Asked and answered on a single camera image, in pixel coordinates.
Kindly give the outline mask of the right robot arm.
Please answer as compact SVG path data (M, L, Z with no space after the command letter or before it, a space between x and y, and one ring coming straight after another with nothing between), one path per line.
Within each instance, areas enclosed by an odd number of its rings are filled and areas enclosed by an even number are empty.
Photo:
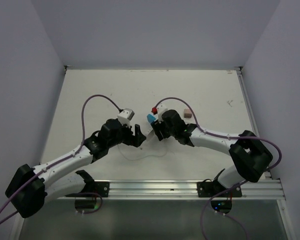
M208 134L194 123L185 123L174 109L156 110L146 118L159 141L173 137L181 145L208 148L231 157L233 166L221 170L212 181L217 196L225 196L231 187L243 181L258 182L273 160L270 151L249 130L217 137L216 133Z

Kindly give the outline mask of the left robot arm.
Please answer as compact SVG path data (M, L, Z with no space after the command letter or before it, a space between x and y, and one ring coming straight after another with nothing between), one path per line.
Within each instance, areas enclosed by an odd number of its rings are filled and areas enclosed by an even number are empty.
M109 149L120 144L140 147L146 140L141 127L108 119L71 152L45 164L20 166L10 181L5 195L23 218L37 213L48 200L48 189L67 174L105 157Z

